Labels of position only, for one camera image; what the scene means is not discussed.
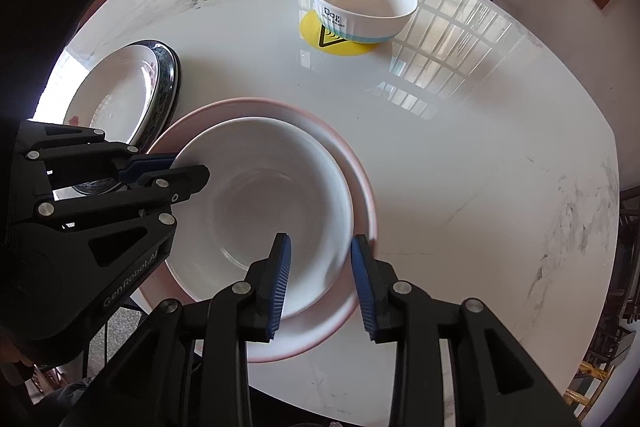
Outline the large pink bowl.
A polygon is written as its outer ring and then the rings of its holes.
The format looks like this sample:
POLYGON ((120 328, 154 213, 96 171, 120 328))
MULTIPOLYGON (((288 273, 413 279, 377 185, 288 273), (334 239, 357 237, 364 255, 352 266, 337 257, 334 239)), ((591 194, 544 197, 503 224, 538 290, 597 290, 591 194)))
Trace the large pink bowl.
POLYGON ((324 121, 265 98, 230 98, 172 124, 153 144, 176 167, 203 165, 198 193, 173 205, 169 257, 136 291, 154 309, 196 303, 243 280, 274 238, 291 239, 291 263, 273 340, 250 343, 252 363, 295 357, 333 335, 358 298, 350 267, 354 236, 378 233, 373 192, 359 159, 324 121))

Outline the white plate pink flowers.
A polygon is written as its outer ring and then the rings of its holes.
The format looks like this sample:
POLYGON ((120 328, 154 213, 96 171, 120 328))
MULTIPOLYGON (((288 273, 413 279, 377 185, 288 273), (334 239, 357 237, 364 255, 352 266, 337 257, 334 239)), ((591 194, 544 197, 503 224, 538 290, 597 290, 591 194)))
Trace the white plate pink flowers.
POLYGON ((63 124, 102 130, 107 141, 139 139, 158 83, 158 61, 149 46, 130 44, 90 70, 66 109, 63 124))

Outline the large blue floral plate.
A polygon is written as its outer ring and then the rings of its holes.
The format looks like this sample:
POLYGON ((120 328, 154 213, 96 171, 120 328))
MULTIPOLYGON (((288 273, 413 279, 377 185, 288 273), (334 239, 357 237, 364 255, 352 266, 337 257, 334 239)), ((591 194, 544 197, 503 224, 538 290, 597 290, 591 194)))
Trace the large blue floral plate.
POLYGON ((130 44, 149 46, 158 61, 158 83, 156 95, 142 127, 142 132, 134 144, 144 153, 168 127, 177 105, 181 81, 181 65, 176 52, 167 44, 156 40, 140 40, 130 44))

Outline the white bowl rabbit print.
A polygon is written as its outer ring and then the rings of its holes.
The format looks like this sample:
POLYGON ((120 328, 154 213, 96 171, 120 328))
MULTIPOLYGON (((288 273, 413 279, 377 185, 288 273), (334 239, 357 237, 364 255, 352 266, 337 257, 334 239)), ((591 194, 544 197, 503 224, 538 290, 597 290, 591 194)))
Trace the white bowl rabbit print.
POLYGON ((278 233, 291 239, 284 317, 333 285, 352 237, 352 196, 336 160, 310 134, 273 118, 234 118, 197 135, 174 165, 209 171, 204 188, 174 207, 167 264, 191 298, 241 280, 278 233))

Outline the white bowl dog print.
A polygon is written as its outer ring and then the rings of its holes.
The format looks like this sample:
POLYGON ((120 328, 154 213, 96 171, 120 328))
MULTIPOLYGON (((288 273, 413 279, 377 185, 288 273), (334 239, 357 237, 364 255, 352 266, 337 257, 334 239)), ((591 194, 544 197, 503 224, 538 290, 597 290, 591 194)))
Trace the white bowl dog print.
POLYGON ((418 0, 312 0, 321 25, 333 35, 359 43, 397 36, 419 6, 418 0))

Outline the yellow round warning sticker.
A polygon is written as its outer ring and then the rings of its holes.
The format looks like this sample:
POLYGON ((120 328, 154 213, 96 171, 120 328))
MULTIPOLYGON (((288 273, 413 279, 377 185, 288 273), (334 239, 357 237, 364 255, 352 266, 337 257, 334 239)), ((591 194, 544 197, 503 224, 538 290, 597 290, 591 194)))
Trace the yellow round warning sticker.
POLYGON ((372 52, 377 43, 359 43, 349 41, 325 28, 314 10, 299 15, 299 35, 314 49, 336 56, 360 56, 372 52))

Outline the dark chairs at right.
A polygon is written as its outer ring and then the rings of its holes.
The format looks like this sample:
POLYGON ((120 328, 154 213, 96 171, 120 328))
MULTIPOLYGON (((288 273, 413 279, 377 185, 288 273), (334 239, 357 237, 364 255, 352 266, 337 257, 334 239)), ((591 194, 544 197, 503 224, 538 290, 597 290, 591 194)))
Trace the dark chairs at right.
POLYGON ((563 399, 583 421, 623 364, 639 320, 639 189, 620 193, 620 220, 612 277, 604 306, 589 347, 563 399))

